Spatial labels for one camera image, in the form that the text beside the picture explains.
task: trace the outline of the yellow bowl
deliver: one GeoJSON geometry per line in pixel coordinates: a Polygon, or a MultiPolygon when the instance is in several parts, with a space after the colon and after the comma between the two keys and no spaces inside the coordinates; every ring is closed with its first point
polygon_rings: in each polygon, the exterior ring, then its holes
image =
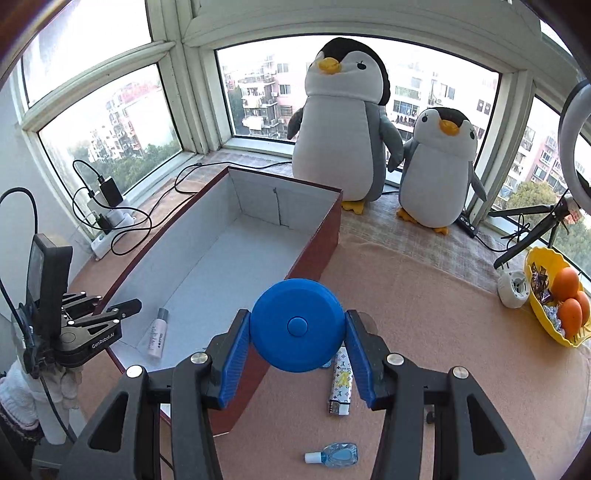
{"type": "MultiPolygon", "coordinates": [[[[552,250],[551,248],[546,247],[534,247],[530,250],[527,254],[525,259],[525,276],[527,280],[531,283],[531,264],[535,263],[535,266],[540,269],[540,267],[544,267],[548,273],[548,284],[552,286],[552,282],[554,281],[554,277],[558,273],[558,271],[562,270],[564,267],[569,267],[570,265],[566,262],[564,257],[560,255],[558,252],[552,250]]],[[[579,281],[579,290],[583,290],[583,285],[579,281]]],[[[546,316],[544,309],[542,308],[541,303],[535,297],[534,292],[530,289],[530,305],[534,310],[535,316],[538,317],[538,320],[542,324],[542,327],[548,332],[548,334],[556,340],[559,344],[569,347],[578,347],[581,343],[583,343],[587,338],[591,338],[591,319],[587,319],[584,322],[583,326],[579,330],[579,332],[572,338],[566,339],[561,334],[559,334],[552,325],[550,319],[546,316]]]]}

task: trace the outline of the metal screw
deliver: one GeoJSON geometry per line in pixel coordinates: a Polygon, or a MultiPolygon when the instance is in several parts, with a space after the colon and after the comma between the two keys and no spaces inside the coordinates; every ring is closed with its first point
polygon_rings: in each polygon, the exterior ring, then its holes
{"type": "Polygon", "coordinates": [[[468,370],[464,367],[453,367],[453,376],[456,378],[460,378],[461,380],[468,378],[468,370]]]}
{"type": "Polygon", "coordinates": [[[386,357],[386,361],[391,365],[402,365],[404,357],[400,353],[391,353],[386,357]]]}
{"type": "Polygon", "coordinates": [[[140,365],[131,365],[131,367],[129,367],[125,373],[130,378],[139,377],[142,374],[142,367],[140,365]]]}
{"type": "Polygon", "coordinates": [[[207,359],[208,357],[205,352],[197,352],[191,355],[191,361],[194,364],[204,364],[205,362],[207,362],[207,359]]]}

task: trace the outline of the tripod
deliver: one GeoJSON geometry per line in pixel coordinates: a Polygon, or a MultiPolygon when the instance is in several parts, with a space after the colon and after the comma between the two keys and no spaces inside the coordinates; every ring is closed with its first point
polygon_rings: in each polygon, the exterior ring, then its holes
{"type": "Polygon", "coordinates": [[[552,244],[556,239],[558,227],[564,219],[570,215],[569,206],[566,197],[563,195],[556,205],[537,205],[533,207],[512,208],[508,210],[491,210],[488,212],[490,217],[510,217],[514,215],[534,215],[536,213],[547,213],[547,215],[539,221],[539,223],[532,228],[527,236],[518,241],[510,249],[495,260],[493,264],[495,268],[499,268],[503,263],[507,263],[511,258],[521,253],[528,246],[536,240],[542,238],[547,231],[550,231],[550,239],[548,240],[548,247],[552,248],[552,244]]]}

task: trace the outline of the cardboard box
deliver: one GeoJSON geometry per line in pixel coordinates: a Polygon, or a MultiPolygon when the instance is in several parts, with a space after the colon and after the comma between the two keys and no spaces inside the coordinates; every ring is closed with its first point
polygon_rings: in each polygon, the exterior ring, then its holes
{"type": "MultiPolygon", "coordinates": [[[[338,189],[228,167],[172,217],[106,294],[103,309],[133,298],[140,313],[122,321],[109,351],[123,372],[176,366],[228,330],[239,309],[285,278],[318,280],[339,239],[338,189]],[[161,359],[147,354],[160,307],[169,311],[161,359]]],[[[228,432],[269,365],[251,346],[235,399],[210,411],[214,433],[228,432]]],[[[169,416],[170,406],[163,406],[169,416]]]]}

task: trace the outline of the blue bottle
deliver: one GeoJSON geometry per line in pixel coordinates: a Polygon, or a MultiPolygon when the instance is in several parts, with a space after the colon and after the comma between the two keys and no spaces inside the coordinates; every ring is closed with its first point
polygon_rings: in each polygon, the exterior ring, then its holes
{"type": "Polygon", "coordinates": [[[329,468],[341,468],[357,463],[357,445],[354,443],[331,443],[321,452],[306,453],[306,463],[323,463],[329,468]]]}

